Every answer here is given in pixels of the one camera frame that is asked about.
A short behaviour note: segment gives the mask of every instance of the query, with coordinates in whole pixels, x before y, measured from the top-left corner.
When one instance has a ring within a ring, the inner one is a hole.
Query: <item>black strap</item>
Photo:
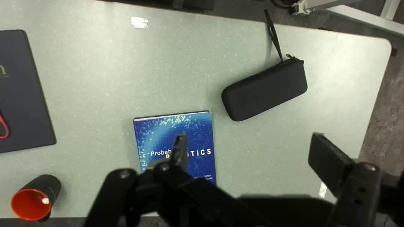
[[[278,40],[278,36],[276,34],[274,23],[272,22],[271,17],[269,16],[268,9],[265,9],[264,12],[265,12],[265,16],[267,17],[267,26],[268,26],[269,36],[271,37],[271,40],[274,43],[276,50],[278,51],[280,60],[283,61],[282,52],[280,51],[279,40]]]

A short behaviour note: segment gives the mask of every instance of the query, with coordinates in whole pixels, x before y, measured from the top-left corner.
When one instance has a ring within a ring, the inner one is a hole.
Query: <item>dark blue book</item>
[[[188,174],[216,185],[212,114],[208,111],[135,118],[133,120],[140,168],[156,159],[169,158],[175,136],[188,138]]]

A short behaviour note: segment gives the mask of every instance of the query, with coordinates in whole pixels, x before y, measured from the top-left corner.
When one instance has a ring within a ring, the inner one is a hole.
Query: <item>white tape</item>
[[[147,23],[149,22],[148,19],[142,17],[131,17],[130,21],[134,28],[147,28]]]
[[[324,197],[326,197],[326,193],[327,193],[327,185],[324,184],[324,182],[321,182],[321,184],[320,184],[320,190],[318,191],[318,195],[319,195],[321,198],[324,198]]]

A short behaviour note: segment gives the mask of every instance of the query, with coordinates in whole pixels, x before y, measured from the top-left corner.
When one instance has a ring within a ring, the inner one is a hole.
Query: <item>gray speckled tabletop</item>
[[[318,196],[307,164],[319,131],[357,157],[390,54],[379,38],[276,25],[305,61],[305,94],[233,122],[220,93],[278,61],[264,23],[103,1],[0,2],[0,29],[27,32],[55,129],[54,146],[0,154],[0,217],[25,183],[63,185],[53,217],[86,216],[106,174],[139,170],[135,116],[210,110],[218,186],[230,194]],[[131,17],[149,20],[135,29]]]

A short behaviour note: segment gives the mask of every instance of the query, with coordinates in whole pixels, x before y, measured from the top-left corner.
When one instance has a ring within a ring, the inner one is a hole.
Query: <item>black cup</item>
[[[52,175],[40,175],[11,198],[11,209],[21,219],[46,221],[59,195],[61,184]]]

